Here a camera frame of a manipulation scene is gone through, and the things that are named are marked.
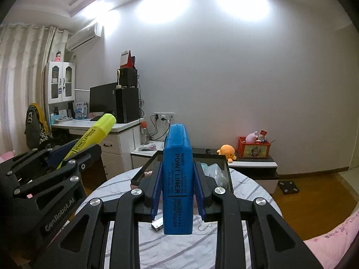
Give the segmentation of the blue highlighter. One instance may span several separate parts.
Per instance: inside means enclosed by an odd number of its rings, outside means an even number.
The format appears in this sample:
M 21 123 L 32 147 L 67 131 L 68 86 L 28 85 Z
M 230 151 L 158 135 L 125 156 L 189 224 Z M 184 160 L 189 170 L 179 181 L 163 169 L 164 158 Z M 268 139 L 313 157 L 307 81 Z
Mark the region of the blue highlighter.
M 168 132 L 162 158 L 164 234 L 192 234 L 193 157 L 189 135 L 183 124 Z

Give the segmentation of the white glass door cabinet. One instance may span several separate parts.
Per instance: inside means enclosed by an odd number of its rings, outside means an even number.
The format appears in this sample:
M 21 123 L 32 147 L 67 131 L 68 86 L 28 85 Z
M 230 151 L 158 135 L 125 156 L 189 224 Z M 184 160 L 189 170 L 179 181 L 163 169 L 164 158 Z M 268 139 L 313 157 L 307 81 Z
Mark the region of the white glass door cabinet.
M 75 64 L 49 62 L 45 71 L 45 102 L 56 104 L 75 100 Z

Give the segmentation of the black office chair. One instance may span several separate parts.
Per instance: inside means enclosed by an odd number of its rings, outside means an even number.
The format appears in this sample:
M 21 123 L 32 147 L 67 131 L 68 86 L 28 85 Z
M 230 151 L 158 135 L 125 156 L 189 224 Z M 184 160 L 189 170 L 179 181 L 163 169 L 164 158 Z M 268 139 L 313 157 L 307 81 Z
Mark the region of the black office chair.
M 31 103 L 27 108 L 25 131 L 28 149 L 50 149 L 55 146 L 52 132 L 41 106 Z

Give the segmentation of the red toy box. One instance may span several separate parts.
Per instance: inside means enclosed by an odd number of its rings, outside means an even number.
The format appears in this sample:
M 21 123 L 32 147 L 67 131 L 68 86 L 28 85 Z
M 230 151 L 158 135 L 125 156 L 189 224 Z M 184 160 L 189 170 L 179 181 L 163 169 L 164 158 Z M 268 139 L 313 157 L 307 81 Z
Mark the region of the red toy box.
M 247 143 L 239 137 L 237 152 L 240 158 L 268 158 L 270 147 L 270 143 Z

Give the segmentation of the pink black storage box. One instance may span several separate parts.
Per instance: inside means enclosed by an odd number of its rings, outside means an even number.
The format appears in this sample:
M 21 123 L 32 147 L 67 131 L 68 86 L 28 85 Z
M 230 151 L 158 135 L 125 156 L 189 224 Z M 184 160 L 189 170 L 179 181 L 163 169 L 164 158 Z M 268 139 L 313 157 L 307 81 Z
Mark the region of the pink black storage box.
M 161 187 L 167 196 L 190 196 L 198 186 L 195 183 L 195 172 L 202 167 L 193 160 L 191 148 L 169 148 L 157 151 L 131 179 L 131 187 L 137 188 L 145 176 L 147 168 L 152 168 L 156 188 Z

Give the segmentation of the red white desk calendar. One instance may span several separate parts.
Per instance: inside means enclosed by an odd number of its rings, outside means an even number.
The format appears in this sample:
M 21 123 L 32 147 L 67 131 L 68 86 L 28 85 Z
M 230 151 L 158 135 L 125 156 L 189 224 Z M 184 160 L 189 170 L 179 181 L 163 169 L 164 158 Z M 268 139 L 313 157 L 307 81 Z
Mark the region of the red white desk calendar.
M 134 69 L 135 61 L 136 61 L 136 58 L 135 58 L 135 56 L 131 55 L 131 51 L 125 50 L 124 52 L 121 53 L 119 68 L 120 69 L 133 68 Z

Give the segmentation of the black floor scale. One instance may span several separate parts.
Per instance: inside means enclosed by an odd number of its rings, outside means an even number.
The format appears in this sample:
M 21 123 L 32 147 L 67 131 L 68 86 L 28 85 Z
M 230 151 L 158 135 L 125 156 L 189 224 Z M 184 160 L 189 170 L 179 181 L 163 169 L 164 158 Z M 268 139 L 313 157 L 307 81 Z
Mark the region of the black floor scale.
M 278 181 L 278 186 L 284 195 L 299 193 L 298 187 L 292 180 Z

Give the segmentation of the black computer tower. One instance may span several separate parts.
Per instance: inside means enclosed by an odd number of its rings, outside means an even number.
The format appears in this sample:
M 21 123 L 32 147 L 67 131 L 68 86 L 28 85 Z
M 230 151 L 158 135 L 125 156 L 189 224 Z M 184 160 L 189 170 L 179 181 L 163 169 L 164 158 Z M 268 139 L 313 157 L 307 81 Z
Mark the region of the black computer tower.
M 125 87 L 115 90 L 117 123 L 129 123 L 138 120 L 139 91 L 136 87 Z

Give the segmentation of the pink plush toy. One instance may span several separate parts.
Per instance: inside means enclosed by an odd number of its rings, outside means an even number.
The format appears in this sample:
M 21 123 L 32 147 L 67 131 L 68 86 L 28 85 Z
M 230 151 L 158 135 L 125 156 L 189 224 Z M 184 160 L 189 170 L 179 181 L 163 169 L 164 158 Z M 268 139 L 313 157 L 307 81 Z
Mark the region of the pink plush toy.
M 248 134 L 245 138 L 245 142 L 249 144 L 255 143 L 257 140 L 258 140 L 257 131 Z

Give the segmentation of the white wall power strip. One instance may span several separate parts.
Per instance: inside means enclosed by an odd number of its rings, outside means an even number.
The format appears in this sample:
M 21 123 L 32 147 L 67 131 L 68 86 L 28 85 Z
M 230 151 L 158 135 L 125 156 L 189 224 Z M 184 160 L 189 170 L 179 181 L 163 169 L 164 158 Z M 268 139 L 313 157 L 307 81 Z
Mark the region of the white wall power strip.
M 172 121 L 174 118 L 174 112 L 155 112 L 154 116 L 156 120 L 168 120 Z

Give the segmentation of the white striped curtain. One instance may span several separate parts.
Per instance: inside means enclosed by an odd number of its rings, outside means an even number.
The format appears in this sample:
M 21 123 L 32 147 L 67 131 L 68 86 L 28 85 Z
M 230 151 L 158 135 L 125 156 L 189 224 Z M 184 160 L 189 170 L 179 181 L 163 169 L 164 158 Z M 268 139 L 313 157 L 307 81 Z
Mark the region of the white striped curtain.
M 27 150 L 25 118 L 29 104 L 44 106 L 45 66 L 69 32 L 57 27 L 1 25 L 1 153 Z

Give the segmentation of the white nightstand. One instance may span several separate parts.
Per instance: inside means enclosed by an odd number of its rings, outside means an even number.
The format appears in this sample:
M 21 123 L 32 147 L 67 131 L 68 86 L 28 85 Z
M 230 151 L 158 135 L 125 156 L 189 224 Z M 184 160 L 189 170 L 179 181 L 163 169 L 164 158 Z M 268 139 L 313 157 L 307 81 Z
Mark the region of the white nightstand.
M 136 148 L 130 154 L 133 169 L 144 166 L 157 151 L 162 151 L 163 149 L 163 141 L 150 141 L 149 144 Z

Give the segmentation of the low black white cabinet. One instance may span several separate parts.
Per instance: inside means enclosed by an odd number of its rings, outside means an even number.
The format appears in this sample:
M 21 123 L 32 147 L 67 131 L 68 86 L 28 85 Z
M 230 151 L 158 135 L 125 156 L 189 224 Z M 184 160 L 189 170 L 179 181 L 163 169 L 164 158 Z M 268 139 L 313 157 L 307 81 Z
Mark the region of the low black white cabinet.
M 270 194 L 274 193 L 278 184 L 278 165 L 270 157 L 267 159 L 240 158 L 233 163 L 227 163 L 223 156 L 219 156 L 215 149 L 192 148 L 193 160 L 205 163 L 208 166 L 217 164 L 221 174 L 227 179 L 225 188 L 233 191 L 234 176 L 229 176 L 229 169 L 232 168 L 243 175 L 258 181 Z

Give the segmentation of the white air conditioner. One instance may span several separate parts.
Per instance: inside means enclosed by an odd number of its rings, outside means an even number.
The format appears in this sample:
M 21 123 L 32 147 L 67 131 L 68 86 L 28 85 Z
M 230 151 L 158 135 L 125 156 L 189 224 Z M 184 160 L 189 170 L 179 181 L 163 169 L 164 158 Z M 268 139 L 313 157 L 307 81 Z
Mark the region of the white air conditioner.
M 77 33 L 73 34 L 68 39 L 66 48 L 71 52 L 92 39 L 100 38 L 102 36 L 102 32 L 103 25 L 99 24 L 98 22 L 88 25 Z

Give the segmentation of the pink bed quilt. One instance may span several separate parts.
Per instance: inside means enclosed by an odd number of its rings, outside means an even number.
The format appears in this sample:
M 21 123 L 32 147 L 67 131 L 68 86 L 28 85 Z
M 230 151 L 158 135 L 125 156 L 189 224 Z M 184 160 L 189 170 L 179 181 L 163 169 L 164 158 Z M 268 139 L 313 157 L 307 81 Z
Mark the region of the pink bed quilt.
M 358 235 L 358 209 L 333 230 L 304 241 L 323 268 L 335 268 Z

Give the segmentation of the black speaker box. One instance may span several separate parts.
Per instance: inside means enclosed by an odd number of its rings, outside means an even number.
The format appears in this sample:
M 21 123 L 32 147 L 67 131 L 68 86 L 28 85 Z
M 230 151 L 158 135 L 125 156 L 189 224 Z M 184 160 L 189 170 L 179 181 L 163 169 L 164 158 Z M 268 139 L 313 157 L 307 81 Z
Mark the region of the black speaker box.
M 121 87 L 136 87 L 138 85 L 138 71 L 130 67 L 118 69 L 117 84 Z

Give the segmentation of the orange octopus plush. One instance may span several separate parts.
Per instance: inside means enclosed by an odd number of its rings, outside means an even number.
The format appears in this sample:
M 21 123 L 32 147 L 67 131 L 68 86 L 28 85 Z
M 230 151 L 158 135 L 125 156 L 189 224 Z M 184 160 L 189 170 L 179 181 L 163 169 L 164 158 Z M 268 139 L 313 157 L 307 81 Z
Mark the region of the orange octopus plush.
M 217 154 L 221 156 L 225 156 L 228 163 L 232 163 L 236 161 L 236 150 L 233 146 L 225 144 L 222 145 L 220 149 L 217 150 Z

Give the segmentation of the teal round plastic container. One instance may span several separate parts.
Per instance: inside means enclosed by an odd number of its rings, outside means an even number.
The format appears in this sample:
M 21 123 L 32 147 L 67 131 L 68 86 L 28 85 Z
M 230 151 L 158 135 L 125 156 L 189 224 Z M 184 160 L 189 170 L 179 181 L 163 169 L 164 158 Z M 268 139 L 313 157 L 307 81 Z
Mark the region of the teal round plastic container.
M 205 176 L 212 177 L 218 187 L 227 187 L 228 180 L 224 176 L 222 170 L 220 169 L 218 164 L 208 165 L 206 163 L 201 163 L 202 170 Z

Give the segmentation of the black computer monitor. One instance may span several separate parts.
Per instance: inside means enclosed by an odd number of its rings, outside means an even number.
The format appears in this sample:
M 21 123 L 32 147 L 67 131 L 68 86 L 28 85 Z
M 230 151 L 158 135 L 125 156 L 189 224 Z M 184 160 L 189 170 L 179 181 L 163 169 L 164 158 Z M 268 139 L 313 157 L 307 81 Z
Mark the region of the black computer monitor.
M 90 88 L 90 112 L 103 112 L 116 115 L 117 83 L 108 83 Z

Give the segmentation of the orange cap water bottle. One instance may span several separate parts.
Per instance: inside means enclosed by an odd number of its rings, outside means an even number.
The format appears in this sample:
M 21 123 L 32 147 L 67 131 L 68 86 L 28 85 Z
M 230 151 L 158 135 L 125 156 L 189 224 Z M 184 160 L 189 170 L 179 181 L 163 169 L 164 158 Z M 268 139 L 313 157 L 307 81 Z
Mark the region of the orange cap water bottle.
M 148 123 L 146 121 L 140 123 L 140 142 L 142 145 L 148 145 L 150 142 Z

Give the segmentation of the small doll figurine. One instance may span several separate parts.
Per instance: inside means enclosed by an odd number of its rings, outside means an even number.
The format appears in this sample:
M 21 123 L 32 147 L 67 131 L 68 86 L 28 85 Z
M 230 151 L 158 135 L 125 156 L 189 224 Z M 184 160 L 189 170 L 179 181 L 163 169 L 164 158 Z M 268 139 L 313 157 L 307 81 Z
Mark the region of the small doll figurine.
M 61 62 L 61 52 L 58 51 L 55 56 L 55 62 Z

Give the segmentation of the yellow highlighter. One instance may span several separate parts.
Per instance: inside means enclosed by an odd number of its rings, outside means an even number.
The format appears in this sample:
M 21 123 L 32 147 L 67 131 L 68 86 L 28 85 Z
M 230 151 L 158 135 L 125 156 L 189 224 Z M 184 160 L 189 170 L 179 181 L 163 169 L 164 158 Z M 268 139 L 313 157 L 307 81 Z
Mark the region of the yellow highlighter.
M 61 168 L 64 160 L 74 154 L 90 147 L 98 145 L 110 133 L 116 123 L 116 118 L 112 114 L 103 114 L 78 140 L 73 140 L 66 145 L 62 145 L 60 150 L 64 157 L 60 160 L 57 169 Z

